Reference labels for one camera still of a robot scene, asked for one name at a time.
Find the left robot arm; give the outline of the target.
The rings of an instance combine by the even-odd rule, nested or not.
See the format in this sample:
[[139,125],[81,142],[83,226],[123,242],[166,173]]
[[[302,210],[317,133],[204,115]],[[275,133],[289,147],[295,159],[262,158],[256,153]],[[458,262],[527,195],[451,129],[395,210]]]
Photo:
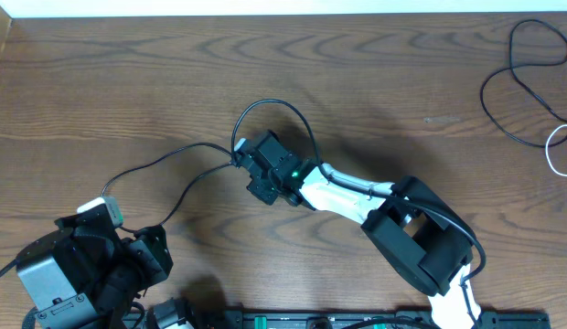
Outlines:
[[137,328],[142,293],[173,267],[166,231],[120,238],[111,225],[59,225],[16,256],[16,273],[43,328]]

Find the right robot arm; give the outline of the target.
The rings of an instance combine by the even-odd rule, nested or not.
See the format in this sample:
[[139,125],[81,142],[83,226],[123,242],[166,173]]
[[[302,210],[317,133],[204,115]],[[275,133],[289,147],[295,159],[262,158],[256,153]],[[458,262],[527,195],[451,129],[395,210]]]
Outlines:
[[267,205],[279,197],[293,207],[327,211],[360,225],[391,267],[427,295],[440,328],[477,328],[481,308],[470,286],[471,262],[480,251],[473,230],[424,182],[372,182],[330,164],[303,159],[272,131],[232,146],[248,190]]

